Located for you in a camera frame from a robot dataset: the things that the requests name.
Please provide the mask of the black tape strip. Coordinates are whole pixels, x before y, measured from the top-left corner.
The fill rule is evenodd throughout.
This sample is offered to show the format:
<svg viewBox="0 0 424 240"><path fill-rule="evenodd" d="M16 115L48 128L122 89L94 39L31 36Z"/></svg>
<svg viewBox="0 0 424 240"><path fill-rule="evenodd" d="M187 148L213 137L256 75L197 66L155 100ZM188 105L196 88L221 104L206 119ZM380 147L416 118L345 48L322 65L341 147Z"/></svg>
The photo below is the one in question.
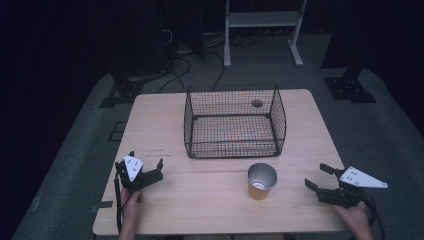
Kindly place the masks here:
<svg viewBox="0 0 424 240"><path fill-rule="evenodd" d="M101 201L97 205L93 205L90 208L91 213L97 213L99 209L102 208L111 208L113 205L113 201Z"/></svg>

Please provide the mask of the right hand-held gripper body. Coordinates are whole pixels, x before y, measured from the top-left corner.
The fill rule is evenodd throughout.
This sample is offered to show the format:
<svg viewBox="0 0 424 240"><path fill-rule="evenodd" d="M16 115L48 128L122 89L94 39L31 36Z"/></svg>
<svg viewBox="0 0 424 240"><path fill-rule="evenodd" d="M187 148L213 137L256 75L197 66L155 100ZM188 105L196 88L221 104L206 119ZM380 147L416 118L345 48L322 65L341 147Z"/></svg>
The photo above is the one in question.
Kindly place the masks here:
<svg viewBox="0 0 424 240"><path fill-rule="evenodd" d="M333 190L319 188L316 192L318 200L322 203L350 208L356 206L363 199L365 188L386 189L388 187L386 182L353 166L336 170L334 176L338 180L339 187Z"/></svg>

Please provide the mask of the white metal stand frame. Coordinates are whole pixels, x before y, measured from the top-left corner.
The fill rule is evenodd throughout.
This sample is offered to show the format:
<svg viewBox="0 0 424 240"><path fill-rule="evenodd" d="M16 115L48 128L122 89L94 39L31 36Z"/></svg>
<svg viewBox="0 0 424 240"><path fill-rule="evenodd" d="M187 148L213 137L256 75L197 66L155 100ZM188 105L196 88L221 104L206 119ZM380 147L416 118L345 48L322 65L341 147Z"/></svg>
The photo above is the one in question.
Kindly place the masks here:
<svg viewBox="0 0 424 240"><path fill-rule="evenodd" d="M224 25L224 47L223 66L231 66L230 30L234 28L261 28L261 27L293 27L294 33L288 40L296 67L304 65L297 48L303 18L308 0L301 0L300 8L296 11L277 12L231 12L230 0L226 0L225 25Z"/></svg>

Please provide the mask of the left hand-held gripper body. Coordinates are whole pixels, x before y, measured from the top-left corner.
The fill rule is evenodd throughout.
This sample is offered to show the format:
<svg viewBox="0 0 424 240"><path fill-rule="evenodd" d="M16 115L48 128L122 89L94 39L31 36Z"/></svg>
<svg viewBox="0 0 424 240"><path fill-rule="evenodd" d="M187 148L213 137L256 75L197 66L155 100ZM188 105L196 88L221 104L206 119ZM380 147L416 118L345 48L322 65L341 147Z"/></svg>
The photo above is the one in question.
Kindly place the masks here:
<svg viewBox="0 0 424 240"><path fill-rule="evenodd" d="M115 169L124 188L137 191L163 180L162 170L143 171L144 161L136 157L125 156L115 163Z"/></svg>

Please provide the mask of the black stand base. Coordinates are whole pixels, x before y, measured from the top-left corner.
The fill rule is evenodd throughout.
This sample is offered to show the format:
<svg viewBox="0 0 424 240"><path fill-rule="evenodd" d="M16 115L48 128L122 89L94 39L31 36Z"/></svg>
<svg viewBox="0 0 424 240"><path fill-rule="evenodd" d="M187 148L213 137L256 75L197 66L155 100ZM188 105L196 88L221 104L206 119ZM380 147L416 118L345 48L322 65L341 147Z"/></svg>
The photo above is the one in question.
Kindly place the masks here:
<svg viewBox="0 0 424 240"><path fill-rule="evenodd" d="M117 104L133 103L142 93L144 85L158 80L164 73L146 73L140 71L112 72L113 85L109 94L102 99L100 108L113 108Z"/></svg>
<svg viewBox="0 0 424 240"><path fill-rule="evenodd" d="M324 82L335 100L350 100L352 103L375 103L376 100L366 91L358 78L359 67L348 67L340 77L325 77Z"/></svg>

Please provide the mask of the person's right hand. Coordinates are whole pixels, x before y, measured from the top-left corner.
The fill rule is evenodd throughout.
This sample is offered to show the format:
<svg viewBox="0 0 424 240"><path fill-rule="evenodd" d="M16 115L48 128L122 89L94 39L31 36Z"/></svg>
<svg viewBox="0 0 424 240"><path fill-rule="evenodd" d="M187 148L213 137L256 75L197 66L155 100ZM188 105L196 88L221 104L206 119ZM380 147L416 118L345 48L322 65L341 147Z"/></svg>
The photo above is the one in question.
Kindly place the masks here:
<svg viewBox="0 0 424 240"><path fill-rule="evenodd" d="M367 206L363 202L359 202L356 206L350 208L337 205L334 205L333 208L352 234L354 232L371 232L368 224Z"/></svg>

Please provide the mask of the black wire basket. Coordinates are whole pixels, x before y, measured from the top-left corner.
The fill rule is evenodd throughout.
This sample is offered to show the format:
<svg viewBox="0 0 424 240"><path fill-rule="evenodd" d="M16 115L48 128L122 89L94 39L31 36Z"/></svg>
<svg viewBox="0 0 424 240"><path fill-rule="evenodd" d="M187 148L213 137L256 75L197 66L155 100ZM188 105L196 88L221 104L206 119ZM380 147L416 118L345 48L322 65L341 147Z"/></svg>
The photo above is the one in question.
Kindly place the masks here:
<svg viewBox="0 0 424 240"><path fill-rule="evenodd" d="M262 107L253 107L261 100ZM276 84L192 86L184 109L184 145L194 159L275 157L286 138Z"/></svg>

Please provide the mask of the person's left hand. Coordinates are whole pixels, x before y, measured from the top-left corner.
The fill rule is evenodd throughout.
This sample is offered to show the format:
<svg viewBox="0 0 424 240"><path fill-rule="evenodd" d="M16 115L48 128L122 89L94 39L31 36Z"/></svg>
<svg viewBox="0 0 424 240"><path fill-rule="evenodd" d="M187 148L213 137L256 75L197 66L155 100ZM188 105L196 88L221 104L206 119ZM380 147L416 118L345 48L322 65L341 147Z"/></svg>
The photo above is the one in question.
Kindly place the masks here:
<svg viewBox="0 0 424 240"><path fill-rule="evenodd" d="M143 199L143 191L137 190L131 192L130 190L123 188L121 191L121 210L122 217L124 220L135 219L138 216L140 204Z"/></svg>

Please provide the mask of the orange paper cup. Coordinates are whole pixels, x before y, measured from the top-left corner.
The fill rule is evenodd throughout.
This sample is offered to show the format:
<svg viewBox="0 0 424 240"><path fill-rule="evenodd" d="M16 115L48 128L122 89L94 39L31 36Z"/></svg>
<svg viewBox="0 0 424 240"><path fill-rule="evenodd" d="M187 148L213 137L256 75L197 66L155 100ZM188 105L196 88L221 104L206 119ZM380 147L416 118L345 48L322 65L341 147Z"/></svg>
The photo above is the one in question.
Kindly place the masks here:
<svg viewBox="0 0 424 240"><path fill-rule="evenodd" d="M247 171L248 194L254 200L264 200L278 181L276 170L267 163L255 163Z"/></svg>

